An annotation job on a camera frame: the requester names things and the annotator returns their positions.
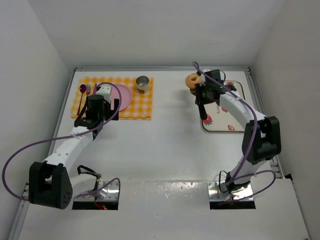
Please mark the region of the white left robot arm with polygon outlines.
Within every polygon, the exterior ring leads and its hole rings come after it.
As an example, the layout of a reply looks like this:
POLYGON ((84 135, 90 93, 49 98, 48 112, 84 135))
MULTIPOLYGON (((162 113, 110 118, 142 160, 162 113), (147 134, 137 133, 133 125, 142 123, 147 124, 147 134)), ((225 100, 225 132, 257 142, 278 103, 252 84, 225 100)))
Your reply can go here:
POLYGON ((103 126, 119 119, 121 101, 116 98, 110 104, 102 94, 86 98, 66 140, 45 160, 30 166, 28 200, 31 204, 64 210, 74 197, 98 196, 103 189, 98 184, 99 173, 79 170, 76 177, 70 177, 69 171, 103 126))

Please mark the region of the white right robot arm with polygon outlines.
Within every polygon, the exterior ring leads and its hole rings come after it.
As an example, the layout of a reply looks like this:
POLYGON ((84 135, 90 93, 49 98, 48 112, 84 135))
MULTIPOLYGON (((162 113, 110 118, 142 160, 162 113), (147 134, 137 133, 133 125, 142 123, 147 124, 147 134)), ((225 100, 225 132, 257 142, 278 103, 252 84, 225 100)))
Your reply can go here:
POLYGON ((244 128, 242 157, 227 173, 225 185, 229 193, 248 185, 259 168, 281 152, 280 121, 255 110, 232 85, 198 83, 193 92, 202 120, 207 118, 205 105, 216 103, 244 128))

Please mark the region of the glazed donut bread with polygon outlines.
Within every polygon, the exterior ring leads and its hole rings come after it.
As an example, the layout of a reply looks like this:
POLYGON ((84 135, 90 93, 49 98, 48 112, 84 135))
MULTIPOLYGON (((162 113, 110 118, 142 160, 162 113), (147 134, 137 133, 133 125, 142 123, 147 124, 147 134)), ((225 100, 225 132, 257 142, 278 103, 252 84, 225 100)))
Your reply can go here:
POLYGON ((185 78, 185 85, 190 89, 195 89, 196 84, 201 83, 201 76, 197 73, 192 73, 185 78))

